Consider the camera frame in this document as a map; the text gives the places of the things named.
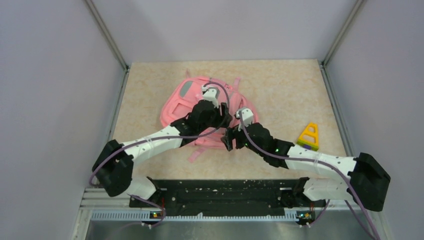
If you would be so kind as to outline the yellow triangular toy block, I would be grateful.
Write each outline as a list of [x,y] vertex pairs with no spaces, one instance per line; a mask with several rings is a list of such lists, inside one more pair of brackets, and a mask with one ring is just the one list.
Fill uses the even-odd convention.
[[301,147],[310,145],[313,148],[312,151],[318,151],[320,149],[318,125],[314,122],[310,122],[297,138],[296,144]]

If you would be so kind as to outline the aluminium frame rail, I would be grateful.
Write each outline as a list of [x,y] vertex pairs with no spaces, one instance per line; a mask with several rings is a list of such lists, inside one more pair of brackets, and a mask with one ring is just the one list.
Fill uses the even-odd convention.
[[348,156],[355,155],[355,148],[352,143],[352,139],[344,118],[342,106],[340,104],[335,85],[331,79],[330,74],[330,64],[334,59],[334,56],[338,52],[340,46],[344,42],[345,38],[350,32],[350,29],[355,24],[355,21],[364,6],[366,5],[366,0],[356,0],[353,7],[351,8],[348,16],[343,22],[340,30],[338,31],[336,37],[334,38],[332,44],[330,45],[329,50],[327,51],[323,60],[319,61],[320,72],[323,78],[323,82],[326,88],[326,92],[332,107],[332,111],[337,123],[338,131],[340,133],[341,141],[344,147],[344,151]]
[[125,60],[119,45],[117,44],[116,38],[105,21],[104,14],[99,10],[96,2],[94,0],[85,0],[84,4],[87,7],[90,16],[94,20],[103,41],[106,43],[115,62],[118,64],[118,72],[113,77],[114,83],[112,85],[111,93],[106,97],[108,116],[105,129],[105,139],[101,142],[101,146],[103,147],[113,137],[130,67]]

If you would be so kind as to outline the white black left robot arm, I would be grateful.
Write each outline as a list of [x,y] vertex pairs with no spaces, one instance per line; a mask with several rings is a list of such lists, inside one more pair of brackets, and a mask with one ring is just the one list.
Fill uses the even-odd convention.
[[228,127],[231,119],[227,103],[214,105],[210,100],[200,100],[186,116],[151,135],[125,143],[115,139],[107,142],[92,167],[89,181],[97,178],[98,185],[110,197],[137,196],[147,206],[154,207],[161,198],[158,188],[148,177],[134,176],[134,168],[158,154]]

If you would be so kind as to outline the aluminium frame rail left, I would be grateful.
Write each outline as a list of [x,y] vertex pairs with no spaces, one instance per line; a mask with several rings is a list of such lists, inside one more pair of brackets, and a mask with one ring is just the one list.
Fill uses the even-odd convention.
[[119,45],[117,44],[116,38],[105,21],[104,14],[99,10],[96,2],[94,0],[85,0],[84,4],[87,7],[90,16],[94,20],[103,41],[106,43],[115,62],[118,64],[118,72],[113,77],[114,83],[112,85],[111,93],[106,97],[108,116],[105,129],[105,139],[101,142],[101,146],[103,147],[113,137],[130,67],[125,60]]

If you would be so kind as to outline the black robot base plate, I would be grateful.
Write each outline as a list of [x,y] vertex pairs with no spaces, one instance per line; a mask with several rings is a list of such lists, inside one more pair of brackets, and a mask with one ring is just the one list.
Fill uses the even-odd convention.
[[301,193],[306,178],[242,180],[155,180],[158,192],[149,201],[171,217],[277,217],[290,210],[316,210],[325,198],[312,201]]

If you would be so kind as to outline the pink student backpack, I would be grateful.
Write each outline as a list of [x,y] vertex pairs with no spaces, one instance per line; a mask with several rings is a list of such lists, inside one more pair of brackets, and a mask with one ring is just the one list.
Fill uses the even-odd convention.
[[[237,110],[247,107],[254,113],[253,123],[259,121],[258,113],[253,103],[245,98],[239,92],[239,84],[241,78],[237,77],[233,84],[228,84],[223,80],[210,78],[206,76],[191,77],[189,71],[186,71],[186,79],[183,80],[172,95],[168,98],[160,113],[160,122],[166,127],[171,123],[183,117],[196,117],[201,112],[207,113],[210,110],[218,109],[207,100],[202,99],[201,87],[210,83],[208,87],[215,87],[219,90],[219,107],[221,103],[227,103],[229,112],[232,116],[232,121],[229,127],[236,127],[240,121],[233,118]],[[201,134],[206,134],[213,131],[214,127],[205,129]],[[221,141],[224,136],[225,130],[223,128],[197,139],[192,139],[188,144],[190,146],[197,146],[198,149],[194,151],[188,161],[193,163],[207,149],[225,149],[225,145]]]

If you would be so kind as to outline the aluminium frame rail right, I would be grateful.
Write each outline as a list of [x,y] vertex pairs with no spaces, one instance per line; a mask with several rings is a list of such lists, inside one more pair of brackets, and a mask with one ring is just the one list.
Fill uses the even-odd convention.
[[323,82],[326,88],[326,92],[332,107],[332,111],[337,123],[338,131],[340,133],[341,141],[344,147],[344,151],[348,156],[355,155],[355,148],[352,143],[352,139],[344,118],[342,106],[340,104],[335,85],[331,79],[330,74],[330,64],[334,59],[334,56],[338,52],[340,46],[344,42],[345,38],[350,32],[350,29],[355,24],[355,21],[364,6],[366,5],[366,0],[356,0],[353,7],[351,8],[348,16],[343,22],[340,30],[338,31],[336,37],[334,38],[332,44],[330,45],[329,50],[327,51],[323,60],[319,61],[320,72],[323,78]]

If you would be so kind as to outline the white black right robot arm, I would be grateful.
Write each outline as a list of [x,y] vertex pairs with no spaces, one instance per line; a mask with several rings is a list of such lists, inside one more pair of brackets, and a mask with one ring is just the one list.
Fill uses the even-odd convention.
[[368,153],[334,156],[275,138],[260,123],[227,128],[221,141],[228,151],[244,147],[261,156],[275,168],[315,173],[323,179],[307,177],[293,192],[299,206],[311,201],[354,201],[373,212],[383,210],[391,177]]

